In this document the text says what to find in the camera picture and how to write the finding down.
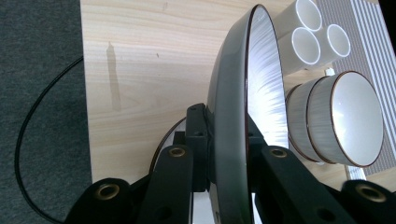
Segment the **cup rim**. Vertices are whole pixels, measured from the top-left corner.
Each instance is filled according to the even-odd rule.
[[[317,55],[316,59],[315,59],[313,62],[308,62],[307,60],[305,60],[305,59],[301,56],[301,54],[298,53],[298,50],[296,49],[295,45],[293,44],[293,42],[294,42],[294,36],[296,35],[297,32],[301,32],[301,31],[306,32],[309,36],[311,36],[311,37],[313,38],[313,40],[315,40],[316,49],[317,49],[317,51],[318,51],[318,55]],[[320,53],[321,53],[321,52],[320,52],[320,44],[319,44],[319,42],[318,42],[317,37],[316,37],[309,29],[307,29],[307,28],[305,28],[305,27],[297,27],[297,28],[295,28],[295,29],[293,30],[293,32],[291,33],[291,46],[293,47],[293,50],[294,50],[295,54],[297,55],[297,57],[298,57],[301,61],[303,61],[304,63],[306,63],[306,64],[308,64],[308,65],[314,65],[314,64],[318,63],[318,61],[319,61],[319,59],[320,59]]]
[[[296,13],[297,13],[298,19],[299,19],[300,22],[303,24],[303,26],[306,27],[309,31],[311,31],[311,32],[317,32],[318,30],[320,30],[320,28],[321,28],[321,26],[322,26],[322,23],[323,23],[322,15],[321,15],[321,13],[320,13],[320,10],[319,10],[318,6],[317,6],[313,1],[311,1],[311,0],[306,0],[306,1],[308,1],[308,2],[310,3],[310,5],[315,9],[315,11],[318,13],[318,17],[319,17],[319,26],[318,26],[317,28],[311,28],[311,27],[308,27],[308,26],[306,25],[306,22],[304,22],[304,21],[302,20],[302,16],[300,15],[301,13],[300,13],[300,11],[298,10],[298,5],[300,4],[301,1],[302,1],[302,0],[296,0],[296,4],[294,5],[295,11],[296,11]]]
[[[338,29],[338,31],[340,31],[341,33],[343,33],[344,37],[346,38],[346,40],[347,40],[347,53],[341,53],[340,50],[337,50],[337,49],[335,48],[334,43],[333,43],[332,41],[329,41],[329,45],[330,45],[330,47],[332,48],[332,51],[333,51],[334,53],[336,53],[339,57],[345,58],[345,57],[348,56],[349,53],[350,53],[350,39],[349,39],[349,36],[347,35],[347,32],[346,32],[340,25],[334,24],[334,23],[333,23],[333,24],[330,24],[330,25],[326,28],[326,37],[327,37],[328,40],[330,40],[330,37],[329,37],[330,31],[331,31],[331,29],[334,29],[334,28],[335,28],[335,29]]]

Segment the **ceramic bowl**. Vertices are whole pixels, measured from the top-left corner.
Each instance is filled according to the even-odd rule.
[[[362,74],[349,71],[320,81],[308,103],[308,133],[320,156],[358,167],[376,160],[383,117],[375,90]]]
[[[315,85],[326,77],[315,78],[302,85],[291,89],[286,98],[286,108],[288,115],[289,140],[294,149],[309,161],[326,161],[321,158],[311,144],[311,139],[307,130],[307,110],[308,101]]]

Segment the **black cable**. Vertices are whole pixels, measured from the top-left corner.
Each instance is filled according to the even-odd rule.
[[[17,178],[18,187],[20,187],[23,198],[36,213],[38,213],[44,219],[46,219],[52,223],[62,223],[62,221],[57,220],[54,217],[50,217],[45,212],[43,212],[41,209],[39,209],[37,207],[37,205],[35,205],[35,203],[32,201],[32,199],[29,197],[29,194],[27,193],[27,191],[23,185],[23,181],[21,178],[21,171],[20,171],[20,152],[21,152],[22,138],[23,138],[24,132],[26,130],[26,127],[29,123],[30,118],[35,113],[35,110],[37,109],[38,105],[40,105],[41,101],[46,96],[47,92],[49,92],[50,89],[59,81],[59,79],[61,79],[68,71],[70,71],[70,69],[72,69],[77,64],[81,63],[82,60],[83,60],[83,57],[81,56],[80,58],[75,60],[73,63],[68,65],[55,79],[53,79],[51,81],[51,83],[46,87],[46,89],[44,89],[41,92],[41,94],[38,96],[37,100],[35,100],[35,103],[33,104],[33,106],[30,108],[29,113],[25,117],[25,120],[23,121],[20,132],[18,134],[17,145],[15,147],[14,171],[15,171],[15,176]]]

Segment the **dark gray carpet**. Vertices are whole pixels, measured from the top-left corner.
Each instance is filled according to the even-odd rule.
[[[0,39],[0,223],[48,223],[21,196],[14,150],[40,92],[82,56],[79,1],[0,1]],[[83,63],[33,115],[22,142],[21,174],[35,203],[60,220],[92,183]]]

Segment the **white cup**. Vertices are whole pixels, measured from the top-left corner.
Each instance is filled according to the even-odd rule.
[[[364,167],[378,157],[384,135],[381,105],[363,75],[350,71],[320,81],[307,115],[312,145],[327,160]]]
[[[316,64],[320,57],[317,38],[304,27],[298,27],[277,41],[283,76]]]
[[[349,37],[341,26],[330,24],[315,32],[314,35],[320,45],[320,58],[316,64],[309,67],[310,69],[336,62],[349,55]]]
[[[276,38],[292,32],[297,27],[304,27],[311,32],[321,28],[322,17],[317,5],[311,0],[295,0],[273,18]]]

